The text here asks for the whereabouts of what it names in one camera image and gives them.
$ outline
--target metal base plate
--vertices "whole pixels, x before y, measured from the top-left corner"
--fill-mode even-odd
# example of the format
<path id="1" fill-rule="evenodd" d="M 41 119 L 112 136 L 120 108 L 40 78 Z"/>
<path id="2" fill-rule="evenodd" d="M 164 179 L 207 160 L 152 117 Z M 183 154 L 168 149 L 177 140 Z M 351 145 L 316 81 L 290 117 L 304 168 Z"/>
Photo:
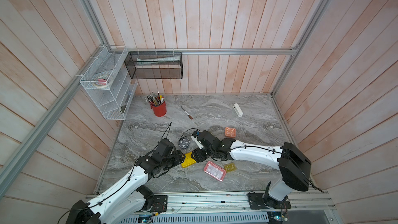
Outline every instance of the metal base plate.
<path id="1" fill-rule="evenodd" d="M 226 212 L 256 212 L 251 210 L 247 194 L 249 191 L 206 191 L 206 192 L 168 192 L 155 193 L 168 195 L 167 211 L 164 214 L 192 214 L 192 213 L 226 213 Z M 97 197 L 88 195 L 86 200 Z M 289 194 L 289 202 L 292 206 L 289 211 L 300 210 L 335 210 L 336 206 L 326 192 L 322 194 L 314 188 L 307 192 L 293 191 Z M 275 209 L 263 209 L 272 212 Z"/>
<path id="2" fill-rule="evenodd" d="M 153 205 L 155 205 L 155 212 L 167 211 L 167 195 L 155 195 L 153 197 Z"/>
<path id="3" fill-rule="evenodd" d="M 263 198 L 264 193 L 248 193 L 247 196 L 249 198 L 250 209 L 259 210 L 259 209 L 279 209 L 279 208 L 291 208 L 290 201 L 285 197 L 283 201 L 274 200 L 274 204 L 272 206 L 268 206 L 270 204 L 266 204 Z"/>

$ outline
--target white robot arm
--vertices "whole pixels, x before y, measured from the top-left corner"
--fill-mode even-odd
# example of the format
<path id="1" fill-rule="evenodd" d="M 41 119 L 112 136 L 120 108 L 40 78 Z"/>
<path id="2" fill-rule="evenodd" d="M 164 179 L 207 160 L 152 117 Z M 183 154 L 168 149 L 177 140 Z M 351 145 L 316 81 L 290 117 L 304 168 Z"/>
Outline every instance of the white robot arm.
<path id="1" fill-rule="evenodd" d="M 311 162 L 290 143 L 282 147 L 270 147 L 247 144 L 232 138 L 221 141 L 207 131 L 194 132 L 192 139 L 198 144 L 198 148 L 192 152 L 192 158 L 197 163 L 211 157 L 222 161 L 252 161 L 280 170 L 282 179 L 271 188 L 269 182 L 262 196 L 263 203 L 270 208 L 280 208 L 280 204 L 293 190 L 308 190 Z M 152 177 L 165 174 L 184 159 L 185 155 L 180 150 L 175 150 L 170 141 L 162 139 L 154 150 L 139 157 L 135 166 L 101 195 L 87 203 L 77 202 L 66 224 L 114 224 L 132 212 L 150 210 L 154 195 L 144 184 Z"/>

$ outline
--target metal rail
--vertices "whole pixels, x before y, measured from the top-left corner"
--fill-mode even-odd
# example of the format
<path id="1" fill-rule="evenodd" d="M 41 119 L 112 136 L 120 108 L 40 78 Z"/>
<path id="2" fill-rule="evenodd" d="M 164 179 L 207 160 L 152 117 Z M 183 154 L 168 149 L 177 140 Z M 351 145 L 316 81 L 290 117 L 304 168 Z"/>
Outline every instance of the metal rail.
<path id="1" fill-rule="evenodd" d="M 98 47 L 93 56 L 96 56 L 101 49 Z M 78 72 L 83 74 L 91 63 L 95 60 L 92 57 L 85 66 Z M 37 125 L 29 132 L 13 155 L 7 160 L 0 171 L 0 199 L 5 195 L 9 187 L 25 167 L 26 163 L 37 150 L 43 139 L 47 136 L 55 122 L 64 112 L 69 102 L 73 99 L 80 87 L 80 76 L 75 76 L 65 90 L 58 96 L 44 116 L 38 121 Z"/>
<path id="2" fill-rule="evenodd" d="M 303 47 L 306 45 L 308 42 L 311 34 L 314 32 L 314 29 L 318 25 L 320 19 L 322 18 L 323 14 L 325 13 L 326 9 L 328 8 L 329 4 L 331 3 L 331 0 L 321 0 L 319 5 L 317 6 L 314 15 L 312 16 L 307 28 L 304 31 L 304 34 L 300 38 L 298 44 L 297 44 L 297 52 L 296 54 L 292 55 L 287 62 L 285 68 L 283 69 L 281 75 L 279 76 L 275 87 L 273 91 L 271 92 L 272 95 L 276 95 L 281 88 L 284 80 L 286 79 L 287 75 L 289 74 L 291 68 L 293 67 L 294 63 L 297 60 L 297 57 L 300 55 Z"/>
<path id="3" fill-rule="evenodd" d="M 84 9 L 86 10 L 87 16 L 90 19 L 94 30 L 97 33 L 97 36 L 99 38 L 99 40 L 102 42 L 101 45 L 108 45 L 108 40 L 106 39 L 106 36 L 103 32 L 103 29 L 101 27 L 100 22 L 98 21 L 97 15 L 95 14 L 90 1 L 89 0 L 80 0 L 80 2 L 82 3 Z"/>
<path id="4" fill-rule="evenodd" d="M 295 137 L 293 136 L 293 133 L 290 130 L 290 127 L 287 124 L 287 121 L 286 121 L 285 117 L 283 116 L 281 109 L 279 108 L 278 104 L 276 103 L 275 97 L 273 95 L 271 95 L 271 102 L 275 109 L 276 116 L 278 117 L 279 122 L 281 122 L 281 125 L 282 125 L 283 129 L 285 130 L 287 140 L 289 141 L 289 143 L 292 143 L 298 147 Z"/>
<path id="5" fill-rule="evenodd" d="M 113 140 L 112 140 L 111 150 L 108 152 L 108 155 L 107 155 L 106 160 L 105 160 L 105 164 L 102 167 L 101 174 L 99 175 L 99 178 L 98 178 L 98 181 L 97 181 L 97 185 L 96 185 L 96 187 L 94 189 L 94 192 L 93 192 L 94 194 L 97 194 L 97 195 L 100 194 L 100 189 L 101 189 L 101 186 L 102 186 L 103 179 L 105 177 L 105 172 L 107 171 L 109 160 L 111 159 L 113 150 L 115 149 L 117 138 L 119 137 L 120 129 L 122 128 L 123 122 L 124 121 L 121 120 L 119 122 L 119 125 L 117 126 L 117 129 L 116 129 L 116 132 L 115 132 L 115 136 L 113 137 Z"/>
<path id="6" fill-rule="evenodd" d="M 132 52 L 181 52 L 183 55 L 295 55 L 292 48 L 134 48 Z"/>
<path id="7" fill-rule="evenodd" d="M 251 210 L 249 191 L 206 191 L 206 192 L 158 192 L 155 195 L 167 195 L 167 211 L 165 214 L 193 214 L 193 213 L 227 213 L 227 212 L 256 212 Z M 97 197 L 87 195 L 86 200 Z M 328 192 L 310 187 L 306 192 L 293 191 L 289 195 L 292 208 L 289 211 L 299 210 L 334 210 L 334 205 Z M 262 212 L 275 211 L 263 209 Z"/>

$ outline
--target small yellow box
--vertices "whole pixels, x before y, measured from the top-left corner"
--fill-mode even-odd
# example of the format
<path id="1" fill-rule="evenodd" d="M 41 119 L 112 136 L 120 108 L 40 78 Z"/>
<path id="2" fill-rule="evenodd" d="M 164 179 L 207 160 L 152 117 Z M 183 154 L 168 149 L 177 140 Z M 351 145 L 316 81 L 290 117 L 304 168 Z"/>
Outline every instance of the small yellow box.
<path id="1" fill-rule="evenodd" d="M 188 167 L 188 166 L 193 165 L 193 164 L 196 163 L 196 161 L 191 157 L 191 154 L 192 154 L 192 152 L 189 152 L 189 153 L 185 154 L 185 160 L 184 160 L 184 162 L 181 164 L 181 166 L 182 166 L 183 168 L 186 168 L 186 167 Z"/>
<path id="2" fill-rule="evenodd" d="M 232 172 L 234 170 L 236 170 L 236 166 L 234 163 L 229 163 L 224 165 L 224 169 L 226 170 L 226 172 Z"/>

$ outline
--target orange plastic box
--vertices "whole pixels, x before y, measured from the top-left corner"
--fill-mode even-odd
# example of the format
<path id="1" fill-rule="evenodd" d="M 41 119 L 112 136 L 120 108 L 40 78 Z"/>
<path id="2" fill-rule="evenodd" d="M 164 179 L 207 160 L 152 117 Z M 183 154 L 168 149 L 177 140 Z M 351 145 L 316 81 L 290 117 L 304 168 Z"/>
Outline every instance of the orange plastic box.
<path id="1" fill-rule="evenodd" d="M 236 129 L 232 127 L 226 127 L 225 128 L 225 136 L 229 138 L 234 138 L 236 137 Z"/>
<path id="2" fill-rule="evenodd" d="M 221 168 L 220 166 L 216 165 L 212 161 L 208 161 L 205 168 L 203 169 L 204 172 L 209 174 L 210 176 L 214 177 L 215 179 L 219 180 L 220 182 L 224 180 L 226 171 L 225 169 Z"/>

